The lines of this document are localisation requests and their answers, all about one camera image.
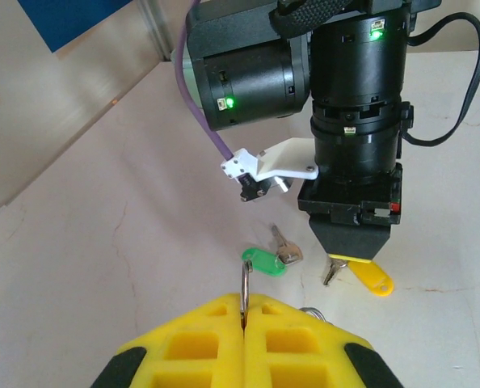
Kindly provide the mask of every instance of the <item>key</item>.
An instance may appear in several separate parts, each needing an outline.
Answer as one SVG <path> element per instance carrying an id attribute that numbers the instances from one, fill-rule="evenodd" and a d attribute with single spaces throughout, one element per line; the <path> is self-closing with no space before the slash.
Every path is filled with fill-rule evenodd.
<path id="1" fill-rule="evenodd" d="M 330 270 L 326 274 L 326 277 L 323 282 L 325 286 L 330 285 L 331 281 L 334 280 L 335 276 L 337 276 L 339 271 L 347 266 L 346 260 L 332 259 L 331 257 L 330 257 L 330 260 L 331 260 Z"/>
<path id="2" fill-rule="evenodd" d="M 278 250 L 276 251 L 276 254 L 283 264 L 291 265 L 303 260 L 301 249 L 293 242 L 287 240 L 282 235 L 280 228 L 276 225 L 272 225 L 271 230 L 272 234 L 278 241 Z"/>
<path id="3" fill-rule="evenodd" d="M 374 261 L 371 263 L 351 261 L 347 267 L 352 270 L 355 276 L 359 278 L 369 291 L 378 297 L 388 297 L 393 293 L 393 279 Z"/>

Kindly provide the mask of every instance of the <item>key ring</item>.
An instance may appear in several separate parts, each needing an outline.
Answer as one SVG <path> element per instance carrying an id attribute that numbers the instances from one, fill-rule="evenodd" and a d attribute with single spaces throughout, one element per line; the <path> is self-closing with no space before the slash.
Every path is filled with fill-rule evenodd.
<path id="1" fill-rule="evenodd" d="M 280 259 L 279 255 L 276 255 L 276 257 L 274 258 L 274 266 L 278 269 L 284 269 L 286 267 L 285 263 L 282 259 Z"/>
<path id="2" fill-rule="evenodd" d="M 249 272 L 253 272 L 253 264 L 250 260 L 243 262 L 242 266 L 242 294 L 240 295 L 240 319 L 242 329 L 247 325 L 247 310 L 249 309 Z"/>
<path id="3" fill-rule="evenodd" d="M 304 313 L 307 313 L 308 315 L 312 315 L 314 318 L 319 319 L 320 321 L 323 322 L 328 322 L 326 318 L 324 318 L 324 315 L 322 312 L 315 307 L 302 307 L 299 310 L 303 311 Z"/>

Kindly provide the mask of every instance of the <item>white floor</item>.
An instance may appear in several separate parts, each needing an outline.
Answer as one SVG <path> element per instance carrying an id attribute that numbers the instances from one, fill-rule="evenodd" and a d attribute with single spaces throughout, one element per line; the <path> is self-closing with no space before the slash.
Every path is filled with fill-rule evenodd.
<path id="1" fill-rule="evenodd" d="M 409 56 L 413 133 L 455 122 L 475 53 Z M 300 115 L 224 133 L 253 152 L 310 136 Z M 286 196 L 243 204 L 162 64 L 0 213 L 0 387 L 89 386 L 124 342 L 240 288 L 241 252 L 275 222 L 305 262 L 254 292 L 315 306 L 369 340 L 407 387 L 480 387 L 480 90 L 445 145 L 406 145 L 402 224 L 374 297 L 349 272 L 325 289 L 326 254 Z"/>

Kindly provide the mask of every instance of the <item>green key tag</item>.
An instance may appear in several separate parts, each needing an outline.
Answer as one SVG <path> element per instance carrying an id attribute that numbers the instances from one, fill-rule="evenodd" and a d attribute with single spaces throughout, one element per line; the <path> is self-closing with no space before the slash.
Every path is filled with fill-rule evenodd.
<path id="1" fill-rule="evenodd" d="M 253 269 L 269 276 L 283 276 L 287 272 L 287 266 L 277 255 L 259 248 L 249 248 L 243 252 L 242 260 L 250 260 L 253 263 Z"/>

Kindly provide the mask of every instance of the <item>white wall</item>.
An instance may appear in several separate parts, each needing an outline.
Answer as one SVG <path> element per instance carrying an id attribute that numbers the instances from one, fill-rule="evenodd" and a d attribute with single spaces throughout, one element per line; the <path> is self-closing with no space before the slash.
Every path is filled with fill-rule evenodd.
<path id="1" fill-rule="evenodd" d="M 0 205 L 157 63 L 135 2 L 55 53 L 17 1 L 0 2 Z"/>
<path id="2" fill-rule="evenodd" d="M 454 12 L 469 12 L 480 19 L 480 0 L 444 0 L 441 6 L 419 14 L 414 34 L 425 31 L 438 20 Z M 472 25 L 456 21 L 445 27 L 431 42 L 415 51 L 458 51 L 477 49 L 477 36 Z"/>
<path id="3" fill-rule="evenodd" d="M 172 36 L 179 35 L 179 29 L 184 20 L 184 13 L 192 3 L 191 0 L 157 0 L 166 15 L 167 24 Z M 420 33 L 439 19 L 454 12 L 470 12 L 480 18 L 480 0 L 444 0 L 439 8 L 419 15 L 415 33 Z M 476 36 L 473 28 L 467 22 L 454 22 L 447 26 L 428 44 L 415 51 L 456 51 L 476 49 Z"/>

